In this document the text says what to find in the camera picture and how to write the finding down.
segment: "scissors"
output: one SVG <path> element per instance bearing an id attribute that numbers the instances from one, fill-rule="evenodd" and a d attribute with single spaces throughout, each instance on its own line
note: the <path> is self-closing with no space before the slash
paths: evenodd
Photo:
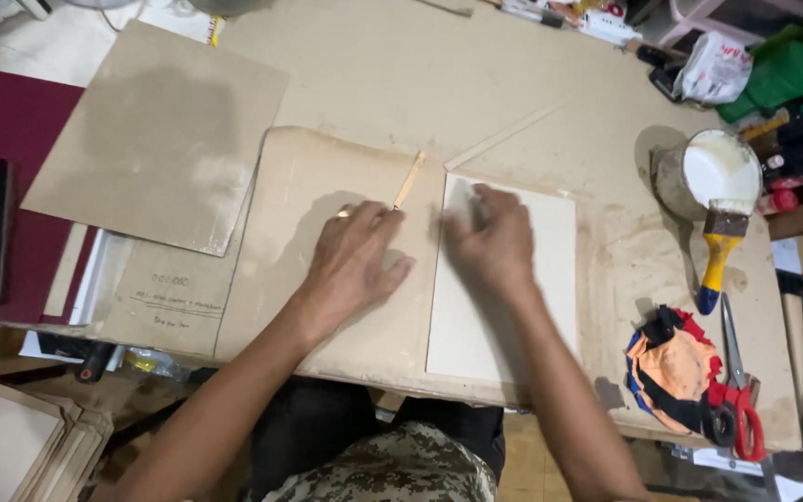
<path id="1" fill-rule="evenodd" d="M 742 460 L 760 462 L 767 456 L 764 448 L 764 429 L 757 416 L 755 406 L 751 404 L 751 388 L 748 377 L 742 368 L 739 345 L 736 343 L 736 329 L 733 327 L 730 299 L 721 293 L 722 312 L 724 315 L 724 339 L 727 347 L 727 369 L 730 380 L 724 393 L 724 402 L 715 410 L 716 418 L 725 428 L 736 427 L 736 455 Z"/>

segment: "metal container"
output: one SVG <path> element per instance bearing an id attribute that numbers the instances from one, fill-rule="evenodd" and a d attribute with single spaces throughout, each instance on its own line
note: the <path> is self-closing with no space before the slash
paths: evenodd
<path id="1" fill-rule="evenodd" d="M 652 163 L 658 197 L 672 212 L 693 222 L 705 221 L 709 199 L 754 204 L 761 194 L 761 164 L 755 152 L 726 131 L 699 131 L 672 148 L 654 152 Z"/>

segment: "workbench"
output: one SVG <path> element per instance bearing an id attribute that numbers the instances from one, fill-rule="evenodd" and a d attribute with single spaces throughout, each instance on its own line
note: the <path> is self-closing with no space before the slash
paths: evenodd
<path id="1" fill-rule="evenodd" d="M 684 225 L 656 200 L 649 152 L 719 127 L 714 112 L 669 103 L 648 81 L 650 68 L 633 54 L 475 1 L 471 19 L 411 0 L 262 4 L 229 21 L 219 46 L 291 74 L 275 125 L 304 126 L 409 154 L 422 149 L 430 158 L 447 160 L 541 107 L 558 105 L 464 168 L 559 190 L 577 201 L 579 351 L 590 381 L 624 435 L 706 444 L 672 433 L 638 408 L 625 385 L 624 351 L 656 305 L 696 312 L 692 294 L 708 260 L 701 224 Z M 82 23 L 61 23 L 56 29 L 58 40 L 48 43 L 86 36 Z M 77 85 L 91 77 L 85 70 L 52 70 L 57 64 L 38 59 L 31 65 L 3 64 L 0 58 L 0 70 L 32 68 L 28 74 L 34 77 L 79 75 L 66 82 Z M 105 284 L 99 291 L 105 302 L 112 287 Z M 801 449 L 783 310 L 763 218 L 752 218 L 748 235 L 730 255 L 723 290 L 730 295 L 746 371 L 762 382 L 757 411 L 767 449 Z M 696 320 L 723 352 L 719 310 Z M 95 337 L 94 324 L 35 327 Z M 126 333 L 116 341 L 132 339 Z M 182 361 L 222 363 L 212 354 L 183 356 L 188 359 Z M 448 382 L 394 380 L 356 367 L 311 373 L 410 394 L 502 401 Z"/>

